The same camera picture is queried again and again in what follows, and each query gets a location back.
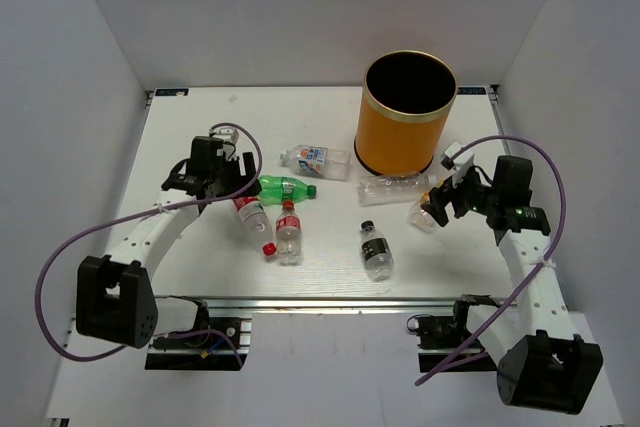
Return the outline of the small clear bottle orange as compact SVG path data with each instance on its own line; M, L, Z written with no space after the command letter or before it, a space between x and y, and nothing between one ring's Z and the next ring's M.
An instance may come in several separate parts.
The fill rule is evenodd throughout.
M411 225L427 234L433 233L438 228L433 217L422 209L420 201L412 205L408 219Z

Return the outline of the green plastic bottle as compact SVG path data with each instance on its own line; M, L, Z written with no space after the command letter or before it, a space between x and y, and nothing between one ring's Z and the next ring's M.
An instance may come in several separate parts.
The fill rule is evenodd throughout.
M317 188L299 179L284 176L261 175L258 198L263 205L282 205L286 201L300 203L315 199Z

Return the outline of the clear crushed bottle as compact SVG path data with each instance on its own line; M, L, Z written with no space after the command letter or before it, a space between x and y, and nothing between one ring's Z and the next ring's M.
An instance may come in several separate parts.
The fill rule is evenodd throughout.
M360 179L357 194L363 207L408 203L419 200L437 183L436 176L419 172L369 176Z

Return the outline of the clear bottle blue orange label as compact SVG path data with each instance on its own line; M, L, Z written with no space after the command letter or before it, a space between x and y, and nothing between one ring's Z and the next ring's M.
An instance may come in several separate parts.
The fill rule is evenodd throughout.
M282 151L279 161L292 172L333 181L346 181L349 176L351 154L308 144Z

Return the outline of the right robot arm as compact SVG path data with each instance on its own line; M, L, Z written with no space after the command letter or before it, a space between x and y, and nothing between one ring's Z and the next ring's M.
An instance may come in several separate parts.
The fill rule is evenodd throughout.
M497 370L501 401L509 406L579 414L603 365L600 347L578 333L564 302L552 261L550 226L543 209L530 204L531 161L501 156L491 180L471 154L444 158L450 176L428 194L422 209L443 227L455 217L483 216L506 262L519 319L489 295L465 294L450 318L423 324L434 346L479 345Z

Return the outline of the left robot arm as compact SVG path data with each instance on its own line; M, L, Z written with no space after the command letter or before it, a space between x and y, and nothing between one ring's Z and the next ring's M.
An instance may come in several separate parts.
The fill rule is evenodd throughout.
M189 157L171 169L151 211L103 256L88 256L81 262L76 293L80 334L134 348L172 334L191 346L209 339L212 324L204 302L157 297L152 278L207 205L258 192L253 155L238 155L237 140L238 130L230 125L195 137Z

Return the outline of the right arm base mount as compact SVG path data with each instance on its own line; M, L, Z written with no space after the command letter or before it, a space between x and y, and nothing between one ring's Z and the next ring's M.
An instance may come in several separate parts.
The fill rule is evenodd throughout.
M500 303L490 296L465 294L454 303L451 314L416 314L407 320L408 333L418 339L421 373L435 367L470 335L465 322L469 308L477 305L497 308Z

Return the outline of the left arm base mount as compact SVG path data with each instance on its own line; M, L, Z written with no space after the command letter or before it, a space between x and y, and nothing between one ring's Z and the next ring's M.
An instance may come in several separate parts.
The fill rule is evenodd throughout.
M239 372L250 348L251 315L188 296L156 299L159 320L147 371Z

